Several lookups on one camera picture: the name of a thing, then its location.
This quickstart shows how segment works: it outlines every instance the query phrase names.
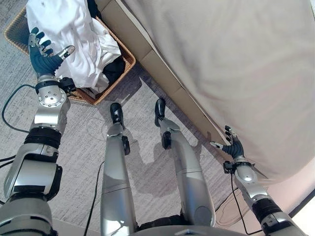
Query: mattress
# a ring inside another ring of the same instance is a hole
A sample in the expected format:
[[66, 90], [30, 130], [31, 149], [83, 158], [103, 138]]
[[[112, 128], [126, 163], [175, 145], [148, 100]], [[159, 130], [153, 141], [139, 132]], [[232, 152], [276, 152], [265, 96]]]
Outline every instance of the mattress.
[[315, 156], [315, 20], [309, 0], [124, 4], [181, 84], [243, 143], [266, 184]]

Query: wire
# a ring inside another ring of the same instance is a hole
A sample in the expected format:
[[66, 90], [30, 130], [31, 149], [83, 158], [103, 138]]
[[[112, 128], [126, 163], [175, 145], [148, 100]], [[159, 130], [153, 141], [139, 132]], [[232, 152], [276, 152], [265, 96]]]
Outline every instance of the wire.
[[1, 169], [2, 167], [5, 167], [5, 166], [11, 164], [11, 163], [13, 163], [13, 161], [9, 161], [9, 162], [7, 162], [7, 163], [4, 163], [4, 164], [0, 165], [0, 169]]
[[0, 159], [0, 162], [3, 162], [3, 161], [9, 161], [9, 160], [12, 160], [15, 158], [15, 155], [12, 156], [12, 157], [8, 157], [8, 158], [4, 158], [4, 159]]
[[26, 87], [26, 86], [28, 86], [28, 87], [30, 87], [30, 88], [32, 88], [32, 89], [35, 88], [34, 86], [32, 86], [32, 85], [27, 85], [27, 84], [19, 86], [19, 87], [9, 96], [8, 100], [5, 102], [5, 104], [4, 104], [4, 106], [3, 106], [3, 109], [2, 109], [1, 118], [2, 118], [3, 122], [4, 122], [7, 126], [9, 126], [11, 129], [14, 129], [14, 130], [16, 130], [16, 131], [21, 131], [21, 132], [24, 132], [24, 133], [29, 133], [27, 130], [18, 129], [18, 128], [13, 127], [13, 126], [10, 125], [10, 124], [5, 120], [5, 118], [4, 118], [4, 112], [5, 112], [6, 106], [7, 106], [8, 103], [11, 101], [12, 97], [16, 94], [16, 92], [17, 92], [18, 90], [20, 90], [21, 88]]
[[97, 183], [98, 183], [99, 172], [100, 172], [100, 168], [102, 167], [103, 163], [104, 163], [104, 162], [102, 162], [102, 163], [100, 164], [99, 169], [98, 169], [98, 172], [97, 172], [97, 178], [96, 178], [96, 184], [95, 184], [94, 198], [93, 198], [92, 206], [91, 206], [91, 209], [90, 209], [90, 214], [89, 214], [89, 218], [88, 218], [88, 221], [87, 221], [87, 225], [86, 225], [85, 230], [84, 230], [84, 236], [86, 236], [86, 235], [87, 235], [88, 228], [89, 228], [89, 224], [90, 224], [90, 221], [91, 221], [92, 212], [93, 212], [94, 203], [95, 203], [96, 194], [97, 194]]
[[238, 205], [238, 202], [237, 202], [237, 199], [236, 199], [236, 196], [235, 196], [235, 193], [234, 193], [234, 188], [233, 188], [233, 174], [231, 174], [231, 187], [232, 187], [232, 193], [233, 193], [233, 196], [234, 196], [234, 199], [236, 201], [236, 205], [237, 205], [237, 208], [238, 208], [238, 211], [241, 215], [241, 220], [243, 222], [243, 226], [244, 226], [244, 229], [245, 229], [245, 232], [247, 235], [253, 235], [253, 234], [256, 234], [256, 233], [259, 233], [261, 232], [262, 230], [257, 230], [255, 232], [252, 232], [252, 233], [248, 233], [247, 232], [247, 229], [246, 229], [246, 226], [245, 226], [245, 222], [244, 222], [244, 219], [243, 219], [243, 216], [242, 216], [242, 213], [241, 213], [241, 209], [240, 209], [240, 206]]

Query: black joint ring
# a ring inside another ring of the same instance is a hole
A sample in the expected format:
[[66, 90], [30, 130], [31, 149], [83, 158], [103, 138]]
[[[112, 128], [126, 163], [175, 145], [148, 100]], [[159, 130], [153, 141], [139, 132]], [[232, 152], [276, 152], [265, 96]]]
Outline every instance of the black joint ring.
[[35, 90], [36, 93], [39, 93], [39, 89], [43, 88], [43, 87], [47, 87], [47, 86], [51, 86], [51, 85], [58, 85], [59, 86], [59, 82], [54, 81], [54, 80], [48, 80], [48, 81], [44, 81], [44, 82], [39, 82], [36, 86], [35, 86]]
[[249, 166], [249, 167], [252, 167], [252, 164], [250, 162], [247, 162], [247, 161], [242, 161], [242, 162], [236, 162], [234, 165], [233, 165], [233, 170], [235, 171], [237, 167], [239, 166]]

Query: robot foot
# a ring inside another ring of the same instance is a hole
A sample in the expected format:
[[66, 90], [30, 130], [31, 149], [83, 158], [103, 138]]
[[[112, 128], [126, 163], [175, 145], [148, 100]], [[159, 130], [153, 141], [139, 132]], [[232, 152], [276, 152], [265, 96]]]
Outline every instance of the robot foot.
[[155, 118], [154, 124], [157, 127], [160, 127], [158, 120], [163, 119], [165, 117], [164, 113], [165, 113], [165, 100], [163, 98], [160, 98], [157, 100], [156, 107], [155, 107], [156, 118]]
[[113, 123], [119, 122], [122, 125], [122, 127], [125, 128], [124, 114], [123, 114], [122, 106], [119, 103], [115, 102], [115, 103], [112, 103], [112, 105], [110, 105], [110, 115], [112, 117]]

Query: gray carpet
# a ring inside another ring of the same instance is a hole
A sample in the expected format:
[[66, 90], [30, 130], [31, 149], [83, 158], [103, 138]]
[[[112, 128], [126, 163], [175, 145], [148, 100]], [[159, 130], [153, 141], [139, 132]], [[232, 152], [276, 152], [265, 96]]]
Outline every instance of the gray carpet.
[[[28, 57], [5, 41], [3, 31], [25, 5], [26, 0], [0, 3], [0, 106], [21, 84], [36, 82]], [[68, 124], [62, 138], [58, 164], [63, 167], [59, 194], [49, 202], [54, 218], [85, 226], [93, 199], [96, 173], [105, 153], [106, 132], [111, 124], [109, 106], [120, 102], [125, 116], [126, 135], [131, 153], [126, 157], [136, 217], [139, 224], [178, 214], [180, 198], [174, 163], [161, 146], [159, 129], [154, 125], [154, 105], [159, 97], [167, 103], [166, 116], [175, 121], [188, 139], [204, 171], [217, 208], [229, 195], [229, 175], [223, 173], [222, 158], [196, 130], [188, 118], [165, 95], [139, 65], [97, 106], [71, 102]], [[36, 112], [35, 91], [22, 89], [10, 103], [6, 118], [13, 126], [28, 129]], [[0, 158], [16, 154], [26, 136], [0, 122]], [[0, 170], [0, 186], [8, 167]], [[101, 189], [100, 178], [98, 189]], [[90, 229], [99, 231], [98, 192]]]

